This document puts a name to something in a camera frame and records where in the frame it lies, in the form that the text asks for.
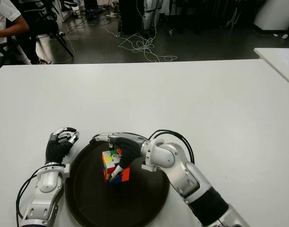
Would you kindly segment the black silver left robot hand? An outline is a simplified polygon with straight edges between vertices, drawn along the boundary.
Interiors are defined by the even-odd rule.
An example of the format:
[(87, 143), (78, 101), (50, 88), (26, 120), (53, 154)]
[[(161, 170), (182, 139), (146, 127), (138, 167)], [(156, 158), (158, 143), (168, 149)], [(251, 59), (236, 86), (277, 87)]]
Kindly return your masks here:
[(61, 164), (79, 139), (79, 132), (71, 127), (61, 127), (51, 133), (45, 151), (45, 163)]

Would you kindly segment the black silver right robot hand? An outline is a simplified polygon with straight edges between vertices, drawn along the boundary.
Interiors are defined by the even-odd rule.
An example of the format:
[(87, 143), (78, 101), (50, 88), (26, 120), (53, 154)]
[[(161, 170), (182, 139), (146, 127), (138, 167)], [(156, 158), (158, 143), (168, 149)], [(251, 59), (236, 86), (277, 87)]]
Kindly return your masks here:
[(118, 146), (122, 151), (122, 156), (118, 166), (111, 173), (110, 183), (117, 180), (123, 171), (133, 162), (133, 160), (141, 157), (141, 148), (143, 143), (148, 139), (134, 133), (112, 132), (101, 133), (95, 135), (90, 142), (108, 142), (109, 144)]

